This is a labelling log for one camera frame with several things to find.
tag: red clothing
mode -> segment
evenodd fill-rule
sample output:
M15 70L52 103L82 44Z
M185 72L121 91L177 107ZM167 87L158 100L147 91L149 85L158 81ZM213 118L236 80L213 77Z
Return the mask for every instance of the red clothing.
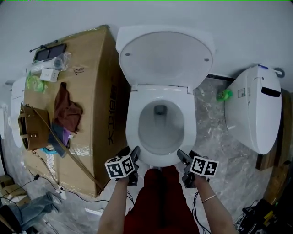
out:
M124 234L199 234L174 166L146 172L133 209L126 215Z

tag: wooden board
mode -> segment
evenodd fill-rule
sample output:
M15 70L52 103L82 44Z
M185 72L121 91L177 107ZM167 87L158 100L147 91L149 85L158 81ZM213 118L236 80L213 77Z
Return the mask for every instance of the wooden board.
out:
M264 199L274 205L281 197L290 165L274 166L270 181L266 187Z
M267 154L258 154L255 168L258 170L265 170L274 166L275 156L277 153L278 136L273 145L273 148Z
M291 161L290 145L292 138L292 102L291 94L282 89L282 116L280 123L281 137L275 157L275 166L281 166L286 161Z

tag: small white box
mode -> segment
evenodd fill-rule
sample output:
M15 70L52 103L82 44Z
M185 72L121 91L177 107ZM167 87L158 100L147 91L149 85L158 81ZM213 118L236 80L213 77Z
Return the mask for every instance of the small white box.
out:
M109 159L105 166L110 179L127 177L135 170L130 155Z
M43 69L40 79L50 82L57 82L59 71L55 69Z

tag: tiled floor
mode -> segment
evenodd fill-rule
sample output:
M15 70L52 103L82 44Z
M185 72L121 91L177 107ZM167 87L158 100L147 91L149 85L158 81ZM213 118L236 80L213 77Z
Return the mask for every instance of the tiled floor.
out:
M233 219L236 219L241 214L243 207L262 198L271 169L263 172L256 170L257 153L243 146L228 133L223 103L217 102L215 98L217 90L222 90L225 87L227 87L225 81L207 78L194 90L197 139L193 150L202 156L207 155L210 159L220 162L217 175L211 179L210 184ZM6 139L2 141L2 145L8 173L20 185L30 181L32 176L24 168L21 150L15 146L10 130L8 130ZM141 162L138 164L140 166L138 186L129 187L129 192L134 200L142 188L144 174L149 169L149 166ZM184 166L178 164L176 167L182 176ZM111 181L98 199L81 196L90 201L108 200L114 185L115 182ZM32 199L43 195L47 190L54 191L52 186L42 178L28 184L25 188ZM196 189L184 189L184 195L190 208L195 192ZM196 205L198 219L204 226L208 227L199 197L198 201ZM48 220L60 234L95 234L98 229L99 216L89 211L99 211L106 205L106 202L87 203L76 195L67 193L67 200L63 201L61 207L62 212L48 214L44 219ZM131 202L128 200L126 210L130 206ZM43 222L40 222L37 227L43 233L54 233Z

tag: hand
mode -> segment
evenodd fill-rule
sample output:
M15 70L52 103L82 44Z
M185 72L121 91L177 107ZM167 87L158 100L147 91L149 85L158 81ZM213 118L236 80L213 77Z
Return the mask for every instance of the hand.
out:
M129 177L125 177L125 178L120 178L117 183L121 183L121 184L126 184L128 185L129 183Z
M200 186L203 183L208 183L206 178L203 177L203 176L195 174L194 184L196 185L196 187Z

